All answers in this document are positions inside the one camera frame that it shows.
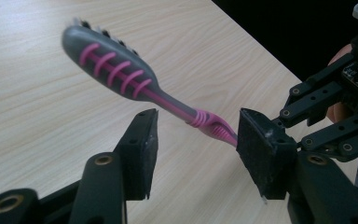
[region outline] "pink and gray toothbrush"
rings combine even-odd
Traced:
[[[237,146],[237,135],[223,119],[189,107],[163,91],[138,53],[106,31],[93,31],[86,21],[76,21],[64,31],[62,45],[75,63],[111,91],[155,103],[208,136]]]

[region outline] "black metal bracket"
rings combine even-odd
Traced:
[[[0,194],[0,224],[127,223],[126,201],[150,195],[158,111],[135,116],[113,152],[89,158],[79,181],[38,199],[33,189]]]
[[[358,223],[358,189],[328,157],[300,151],[288,210],[293,223]]]

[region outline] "light wood grain surface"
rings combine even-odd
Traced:
[[[70,61],[61,34],[73,17],[126,41],[163,90],[235,130],[241,107],[273,119],[299,82],[208,0],[0,1],[0,193],[31,188],[43,198],[77,181],[138,112],[159,109],[121,98]],[[299,140],[328,124],[288,133]],[[128,203],[130,224],[290,222],[286,202],[260,198],[234,147],[161,109],[158,135],[151,197]],[[354,164],[344,166],[351,179]]]

